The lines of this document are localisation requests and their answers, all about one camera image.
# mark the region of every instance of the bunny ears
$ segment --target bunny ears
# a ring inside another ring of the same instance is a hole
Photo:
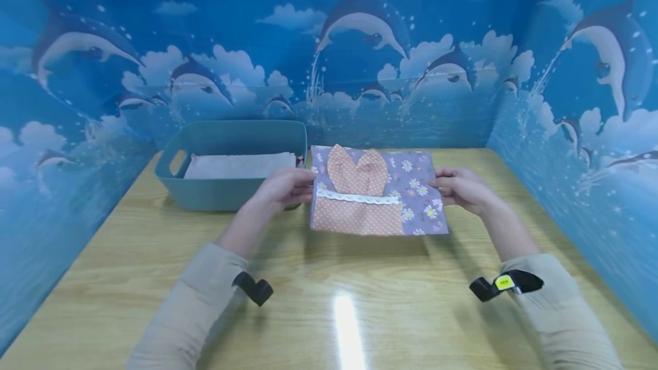
[[[358,163],[339,144],[327,159],[327,172],[338,193],[382,196],[388,181],[388,167],[376,150],[367,150]]]

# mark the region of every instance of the white lace trim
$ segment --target white lace trim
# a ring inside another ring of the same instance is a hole
[[[333,200],[342,200],[344,202],[357,202],[366,204],[398,204],[400,202],[397,196],[362,196],[360,194],[332,192],[323,188],[317,189],[317,196]]]

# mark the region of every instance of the basket handle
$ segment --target basket handle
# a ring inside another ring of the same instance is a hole
[[[164,175],[165,177],[176,177],[176,175],[172,174],[171,172],[171,164],[176,158],[176,155],[178,155],[178,152],[180,152],[183,149],[167,149],[163,151],[163,154],[160,157],[160,161],[158,161],[158,166],[156,168],[157,173]],[[185,162],[185,159],[187,158],[187,152],[185,152],[185,158],[183,158],[183,162]]]

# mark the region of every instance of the forearm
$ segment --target forearm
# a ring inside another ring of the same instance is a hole
[[[160,306],[126,369],[195,369],[212,326],[234,297],[235,276],[246,268],[242,257],[206,245]]]
[[[623,369],[615,348],[576,281],[550,254],[510,259],[501,272],[528,271],[544,288],[515,295],[540,337],[549,369]]]
[[[233,222],[217,237],[215,244],[243,258],[254,251],[261,233],[276,213],[272,205],[252,198],[235,214]]]
[[[484,206],[480,217],[501,262],[541,253],[519,216],[502,200]]]
[[[214,244],[183,271],[130,355],[127,370],[192,370],[212,326],[234,297],[233,280],[247,269],[274,210],[257,200],[245,204]]]

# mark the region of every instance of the table surface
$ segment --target table surface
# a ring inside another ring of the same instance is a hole
[[[469,166],[518,211],[579,282],[626,369],[658,349],[555,223],[491,150],[432,150],[435,166]],[[120,369],[169,289],[231,214],[181,210],[153,175],[157,156],[29,325],[1,370]],[[479,219],[447,209],[450,236],[362,237],[308,229],[308,207],[278,215],[251,265],[274,288],[248,303],[200,369],[537,369],[541,352],[510,297],[482,304],[468,284],[498,259]]]

